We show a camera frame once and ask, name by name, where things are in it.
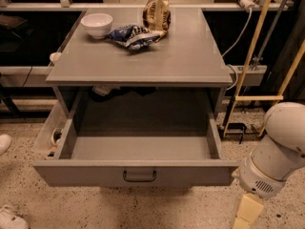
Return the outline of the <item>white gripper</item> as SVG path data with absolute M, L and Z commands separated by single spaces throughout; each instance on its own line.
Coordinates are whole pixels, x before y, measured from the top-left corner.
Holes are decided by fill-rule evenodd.
M 251 229 L 264 208 L 261 198 L 273 198 L 286 182 L 264 175 L 249 156 L 233 171 L 232 177 L 238 179 L 240 186 L 251 193 L 242 196 L 232 229 Z

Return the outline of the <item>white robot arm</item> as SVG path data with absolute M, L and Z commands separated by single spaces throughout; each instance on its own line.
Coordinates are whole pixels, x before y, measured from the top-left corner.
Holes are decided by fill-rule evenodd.
M 288 177 L 305 166 L 305 106 L 282 102 L 264 117 L 266 134 L 258 146 L 233 172 L 247 191 L 235 214 L 233 229 L 250 229 L 263 210 L 265 198 L 272 198 Z

